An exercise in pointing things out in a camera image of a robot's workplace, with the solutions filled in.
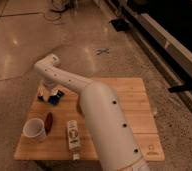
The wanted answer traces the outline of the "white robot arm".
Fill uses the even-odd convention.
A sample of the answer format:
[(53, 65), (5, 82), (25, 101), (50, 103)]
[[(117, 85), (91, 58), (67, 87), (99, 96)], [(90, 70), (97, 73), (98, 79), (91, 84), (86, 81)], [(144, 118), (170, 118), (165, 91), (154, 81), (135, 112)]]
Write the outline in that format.
[(79, 106), (103, 171), (150, 171), (117, 93), (107, 84), (57, 68), (49, 54), (34, 64), (45, 86), (58, 84), (78, 94)]

